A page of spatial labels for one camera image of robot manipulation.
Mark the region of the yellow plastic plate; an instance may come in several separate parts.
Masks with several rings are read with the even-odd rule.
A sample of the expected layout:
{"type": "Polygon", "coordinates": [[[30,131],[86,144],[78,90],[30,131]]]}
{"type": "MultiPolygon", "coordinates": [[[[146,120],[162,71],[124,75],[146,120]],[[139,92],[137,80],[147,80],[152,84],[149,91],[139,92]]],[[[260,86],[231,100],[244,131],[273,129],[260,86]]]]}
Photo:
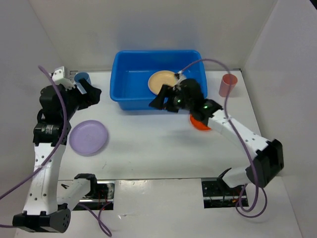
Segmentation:
{"type": "Polygon", "coordinates": [[[169,70],[161,70],[154,73],[148,80],[148,88],[152,93],[157,95],[161,87],[165,84],[173,87],[176,84],[176,79],[174,77],[174,72],[169,70]]]}

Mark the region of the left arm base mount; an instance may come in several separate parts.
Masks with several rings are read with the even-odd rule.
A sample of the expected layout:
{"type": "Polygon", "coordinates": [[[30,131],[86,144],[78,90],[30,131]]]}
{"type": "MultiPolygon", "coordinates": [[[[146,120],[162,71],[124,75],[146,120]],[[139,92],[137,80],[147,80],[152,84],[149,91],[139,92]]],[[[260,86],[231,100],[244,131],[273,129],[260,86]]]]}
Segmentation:
{"type": "Polygon", "coordinates": [[[87,206],[93,211],[112,210],[113,200],[115,192],[115,181],[114,180],[97,180],[93,192],[91,191],[91,183],[87,182],[84,184],[84,188],[88,188],[89,195],[84,195],[80,200],[79,204],[87,206]]]}

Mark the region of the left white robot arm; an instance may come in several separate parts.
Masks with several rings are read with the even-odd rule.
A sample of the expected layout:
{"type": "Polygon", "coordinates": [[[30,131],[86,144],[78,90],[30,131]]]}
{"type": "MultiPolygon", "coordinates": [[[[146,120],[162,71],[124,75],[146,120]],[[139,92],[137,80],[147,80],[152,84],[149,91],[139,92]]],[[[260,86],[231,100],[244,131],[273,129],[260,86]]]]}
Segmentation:
{"type": "Polygon", "coordinates": [[[70,119],[77,110],[100,101],[101,90],[81,79],[86,93],[62,84],[47,86],[39,98],[42,106],[33,130],[35,163],[29,195],[22,213],[12,224],[30,233],[64,233],[70,224],[71,211],[82,197],[93,198],[99,192],[94,174],[75,176],[65,195],[57,196],[61,160],[64,155],[70,119]]]}

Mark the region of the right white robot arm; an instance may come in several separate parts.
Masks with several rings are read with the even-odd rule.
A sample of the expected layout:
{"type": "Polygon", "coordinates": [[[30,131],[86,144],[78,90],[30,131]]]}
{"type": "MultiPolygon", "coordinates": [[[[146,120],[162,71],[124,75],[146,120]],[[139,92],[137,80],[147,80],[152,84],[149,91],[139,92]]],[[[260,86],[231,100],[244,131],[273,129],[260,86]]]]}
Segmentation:
{"type": "Polygon", "coordinates": [[[164,84],[149,106],[173,113],[188,110],[195,120],[247,151],[251,159],[248,167],[227,169],[220,175],[217,189],[223,195],[242,184],[252,183],[264,188],[284,168],[283,147],[279,140],[269,141],[226,115],[220,104],[204,98],[199,83],[194,79],[185,79],[173,87],[164,84]]]}

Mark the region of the purple plastic plate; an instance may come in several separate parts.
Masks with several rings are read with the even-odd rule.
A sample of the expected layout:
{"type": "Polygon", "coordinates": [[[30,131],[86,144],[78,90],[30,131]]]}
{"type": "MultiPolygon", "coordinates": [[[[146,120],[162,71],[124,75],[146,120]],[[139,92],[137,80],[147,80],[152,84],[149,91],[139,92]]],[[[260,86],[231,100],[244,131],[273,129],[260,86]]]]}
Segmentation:
{"type": "Polygon", "coordinates": [[[86,120],[76,125],[69,135],[69,145],[82,156],[97,154],[109,140],[107,128],[97,120],[86,120]]]}

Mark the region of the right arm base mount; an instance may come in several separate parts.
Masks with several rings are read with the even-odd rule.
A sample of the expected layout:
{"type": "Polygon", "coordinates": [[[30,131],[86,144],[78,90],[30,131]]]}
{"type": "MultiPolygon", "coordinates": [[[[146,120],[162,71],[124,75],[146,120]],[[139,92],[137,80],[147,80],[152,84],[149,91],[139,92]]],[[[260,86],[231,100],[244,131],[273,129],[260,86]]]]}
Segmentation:
{"type": "Polygon", "coordinates": [[[205,209],[235,207],[243,188],[242,185],[228,188],[215,179],[202,180],[201,184],[205,209]]]}

